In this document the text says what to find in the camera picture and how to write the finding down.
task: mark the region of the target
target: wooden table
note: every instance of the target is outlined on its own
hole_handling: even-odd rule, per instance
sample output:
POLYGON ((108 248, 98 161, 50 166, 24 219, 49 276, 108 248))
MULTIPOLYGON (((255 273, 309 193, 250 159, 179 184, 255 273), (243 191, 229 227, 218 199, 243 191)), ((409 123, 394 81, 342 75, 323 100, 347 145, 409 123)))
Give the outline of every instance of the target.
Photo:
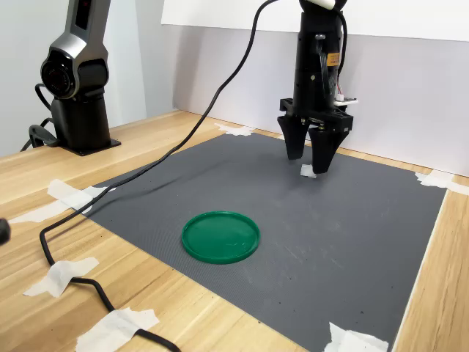
MULTIPOLYGON (((83 189, 148 164, 183 139, 198 118, 176 111, 113 128, 111 135, 122 146, 85 158, 49 147, 2 158, 0 216, 13 219, 55 200, 47 195, 53 179, 83 189)), ((207 118, 185 148, 224 133, 214 122, 219 121, 207 118)), ((349 150, 339 153, 425 174, 431 171, 349 150)), ((466 177, 455 177, 454 181, 469 186, 466 177)), ((469 346, 468 199, 451 191, 446 194, 395 351, 454 352, 466 351, 469 346)), ((11 241, 0 247, 0 351, 74 351, 76 338, 107 314, 93 287, 70 285, 60 298, 22 294, 49 269, 39 231, 66 214, 40 224, 14 224, 11 241)), ((86 277, 103 286, 117 309, 154 309, 160 323, 151 331, 183 351, 303 350, 83 216, 50 232, 48 242, 56 260, 96 257, 100 264, 86 277)), ((135 350, 163 349, 141 337, 134 337, 122 348, 135 350)))

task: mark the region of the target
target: masking tape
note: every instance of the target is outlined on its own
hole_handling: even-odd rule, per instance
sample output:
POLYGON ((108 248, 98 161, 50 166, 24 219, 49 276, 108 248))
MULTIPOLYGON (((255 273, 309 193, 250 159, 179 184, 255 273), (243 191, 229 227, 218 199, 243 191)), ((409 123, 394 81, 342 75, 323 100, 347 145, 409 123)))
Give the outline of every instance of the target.
MULTIPOLYGON (((311 143, 311 141, 310 141, 308 138, 309 138, 309 137, 306 137, 305 145, 311 143)), ((282 141, 284 141, 284 140, 285 140, 285 135, 281 134, 280 136, 277 137, 277 139, 281 139, 282 141)))
POLYGON ((345 331, 332 323, 329 323, 329 327, 332 342, 325 347, 324 352, 386 352, 388 350, 387 342, 371 335, 345 331))
POLYGON ((313 172, 312 165, 301 165, 301 176, 309 177, 309 178, 316 178, 317 175, 313 172))
POLYGON ((76 352, 112 352, 129 342, 139 329, 148 330, 160 321, 153 310, 114 310, 78 338, 76 352))
MULTIPOLYGON (((61 180, 52 180, 49 184, 47 193, 57 199, 57 201, 14 218, 13 220, 10 220, 10 223, 17 224, 27 221, 39 223, 53 218, 54 216, 58 216, 67 209, 80 209, 105 189, 106 187, 88 187, 83 191, 80 191, 73 188, 72 186, 69 186, 61 180)), ((86 209, 83 214, 88 213, 91 208, 92 207, 86 209)))
POLYGON ((23 294, 34 297, 49 292, 55 298, 60 297, 73 277, 88 274, 98 264, 99 262, 95 258, 86 258, 79 262, 57 262, 51 266, 44 279, 23 294))
POLYGON ((220 128, 220 131, 226 131, 225 134, 232 134, 233 136, 250 136, 252 134, 252 131, 255 130, 255 128, 247 126, 236 128, 225 126, 220 123, 216 123, 215 125, 220 128))
POLYGON ((450 191, 469 196, 469 187, 453 182, 453 174, 433 170, 430 175, 416 172, 416 176, 423 186, 447 188, 450 191))

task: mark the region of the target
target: green plastic lid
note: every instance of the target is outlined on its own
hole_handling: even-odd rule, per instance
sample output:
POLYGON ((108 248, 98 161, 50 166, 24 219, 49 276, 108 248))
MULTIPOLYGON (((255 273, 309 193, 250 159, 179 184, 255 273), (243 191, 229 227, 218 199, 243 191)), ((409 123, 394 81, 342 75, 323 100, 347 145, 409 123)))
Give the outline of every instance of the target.
POLYGON ((256 223, 229 211, 191 219, 182 229, 182 244, 192 257, 211 264, 230 264, 253 254, 260 240, 256 223))

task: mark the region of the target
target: gray wall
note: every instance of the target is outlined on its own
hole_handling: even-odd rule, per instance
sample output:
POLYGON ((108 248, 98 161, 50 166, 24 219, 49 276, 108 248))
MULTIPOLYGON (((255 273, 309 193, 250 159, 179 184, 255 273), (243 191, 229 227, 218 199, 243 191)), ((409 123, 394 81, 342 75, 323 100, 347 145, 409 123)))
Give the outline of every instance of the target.
MULTIPOLYGON (((240 61, 249 31, 163 28, 173 42, 166 55, 174 62, 174 105, 201 114, 240 61)), ((245 67, 210 116, 280 132, 278 101, 292 96, 296 37, 258 32, 245 67)), ((349 40, 341 85, 361 103, 350 107, 354 130, 343 146, 469 175, 469 113, 461 105, 469 43, 360 35, 349 40)))
POLYGON ((49 111, 34 92, 49 45, 64 31, 67 4, 49 0, 3 1, 0 10, 0 156, 19 152, 28 128, 49 111))
POLYGON ((173 111, 174 41, 178 29, 161 26, 164 0, 136 0, 141 66, 149 117, 173 111))
POLYGON ((112 0, 104 44, 108 49, 106 108, 110 127, 148 117, 141 66, 137 0, 112 0))

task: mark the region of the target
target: gray rubber mat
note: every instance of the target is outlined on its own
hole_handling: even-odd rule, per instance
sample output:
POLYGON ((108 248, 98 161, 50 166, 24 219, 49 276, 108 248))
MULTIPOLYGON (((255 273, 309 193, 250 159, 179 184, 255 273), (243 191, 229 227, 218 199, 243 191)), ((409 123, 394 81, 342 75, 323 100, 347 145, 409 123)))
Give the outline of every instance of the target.
POLYGON ((445 190, 343 155, 326 175, 301 177, 310 163, 310 147, 289 162, 279 139, 223 135, 111 192, 88 216, 310 351, 330 342, 329 322, 391 349, 445 190), (211 265, 185 252, 185 223, 212 210, 258 224, 251 257, 211 265))

